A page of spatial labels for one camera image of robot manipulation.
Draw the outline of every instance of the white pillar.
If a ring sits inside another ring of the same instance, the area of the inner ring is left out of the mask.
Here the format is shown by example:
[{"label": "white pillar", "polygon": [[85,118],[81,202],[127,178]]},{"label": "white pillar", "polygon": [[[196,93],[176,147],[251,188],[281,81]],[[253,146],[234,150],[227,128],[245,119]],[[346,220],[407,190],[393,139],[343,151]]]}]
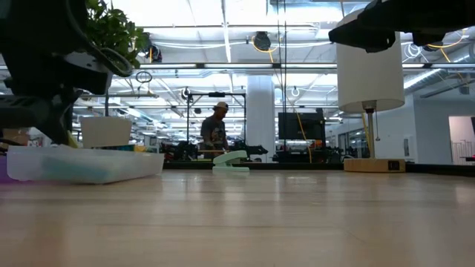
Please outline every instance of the white pillar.
[{"label": "white pillar", "polygon": [[271,163],[275,153],[275,106],[272,76],[248,76],[247,78],[247,145],[262,145],[268,150],[260,157],[263,163]]}]

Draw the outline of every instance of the cap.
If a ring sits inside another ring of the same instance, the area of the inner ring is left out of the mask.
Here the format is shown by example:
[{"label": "cap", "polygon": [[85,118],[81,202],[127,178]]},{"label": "cap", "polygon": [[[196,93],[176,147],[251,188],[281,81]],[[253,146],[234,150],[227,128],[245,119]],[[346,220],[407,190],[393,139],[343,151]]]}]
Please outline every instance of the cap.
[{"label": "cap", "polygon": [[226,104],[225,102],[218,102],[216,105],[215,105],[215,108],[225,108],[226,110],[229,109],[229,106],[228,104]]}]

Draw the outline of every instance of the clear plastic container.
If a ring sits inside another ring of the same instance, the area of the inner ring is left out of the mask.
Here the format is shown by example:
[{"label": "clear plastic container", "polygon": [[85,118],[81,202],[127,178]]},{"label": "clear plastic container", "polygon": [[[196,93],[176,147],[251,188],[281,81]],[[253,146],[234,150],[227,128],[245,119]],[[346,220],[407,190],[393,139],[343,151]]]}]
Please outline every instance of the clear plastic container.
[{"label": "clear plastic container", "polygon": [[19,181],[105,184],[161,174],[163,154],[10,146],[7,172]]}]

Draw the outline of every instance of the computer monitor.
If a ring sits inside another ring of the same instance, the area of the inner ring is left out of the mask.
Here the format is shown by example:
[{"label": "computer monitor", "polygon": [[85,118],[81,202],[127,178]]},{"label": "computer monitor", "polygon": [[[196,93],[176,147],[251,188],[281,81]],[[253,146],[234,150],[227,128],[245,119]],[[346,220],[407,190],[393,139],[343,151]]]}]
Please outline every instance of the computer monitor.
[{"label": "computer monitor", "polygon": [[[299,113],[307,140],[325,140],[325,119],[321,113]],[[279,139],[304,140],[296,113],[279,113]]]}]

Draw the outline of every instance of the lamp base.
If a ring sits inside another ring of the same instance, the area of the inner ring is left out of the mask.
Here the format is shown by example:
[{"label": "lamp base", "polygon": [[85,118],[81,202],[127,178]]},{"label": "lamp base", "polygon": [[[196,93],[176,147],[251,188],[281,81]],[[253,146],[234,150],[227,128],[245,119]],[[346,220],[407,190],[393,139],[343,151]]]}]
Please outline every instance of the lamp base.
[{"label": "lamp base", "polygon": [[345,159],[344,170],[366,173],[404,173],[403,159]]}]

